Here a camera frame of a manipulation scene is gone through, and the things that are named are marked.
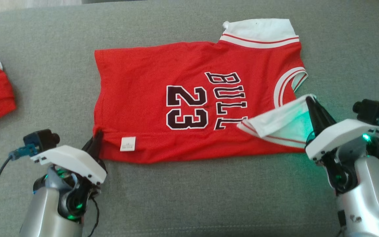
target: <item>white label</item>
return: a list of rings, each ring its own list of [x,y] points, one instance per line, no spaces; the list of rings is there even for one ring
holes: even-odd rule
[[[136,149],[136,137],[122,138],[120,151],[135,151],[135,149]]]

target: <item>gray couch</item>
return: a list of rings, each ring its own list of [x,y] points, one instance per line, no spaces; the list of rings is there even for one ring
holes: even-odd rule
[[[314,93],[336,120],[379,100],[379,1],[135,1],[0,13],[0,60],[18,108],[0,119],[0,166],[30,132],[61,144],[91,136],[99,73],[93,51],[179,41],[217,42],[221,24],[289,18]],[[322,236],[339,230],[325,172],[305,154],[133,165],[107,162],[95,237]],[[16,236],[45,167],[9,163],[0,179],[0,237]],[[96,218],[90,204],[85,236]]]

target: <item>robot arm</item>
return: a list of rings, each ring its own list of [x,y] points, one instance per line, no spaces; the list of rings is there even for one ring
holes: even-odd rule
[[[12,160],[30,155],[35,163],[49,164],[47,174],[33,185],[34,196],[20,237],[82,237],[88,201],[95,202],[107,175],[99,159],[102,136],[98,132],[79,150],[56,147],[59,136],[47,129],[25,136],[25,147],[11,153]]]
[[[379,102],[357,102],[358,120],[340,123],[307,99],[314,132],[305,151],[327,172],[346,237],[379,237]]]

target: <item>printed number 23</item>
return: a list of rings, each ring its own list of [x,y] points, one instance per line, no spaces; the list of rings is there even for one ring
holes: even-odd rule
[[[200,107],[207,103],[207,92],[203,87],[194,88],[194,98],[181,86],[166,87],[166,106],[180,107],[184,100],[188,106]],[[183,122],[178,122],[178,117],[184,117]],[[166,115],[166,124],[173,130],[202,129],[209,124],[209,113],[203,108],[194,108],[194,114],[182,114],[181,108],[171,109]]]

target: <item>wooden floor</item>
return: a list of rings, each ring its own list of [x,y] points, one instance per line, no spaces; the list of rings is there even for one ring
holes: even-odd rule
[[[36,7],[80,5],[81,0],[0,0],[0,12]]]

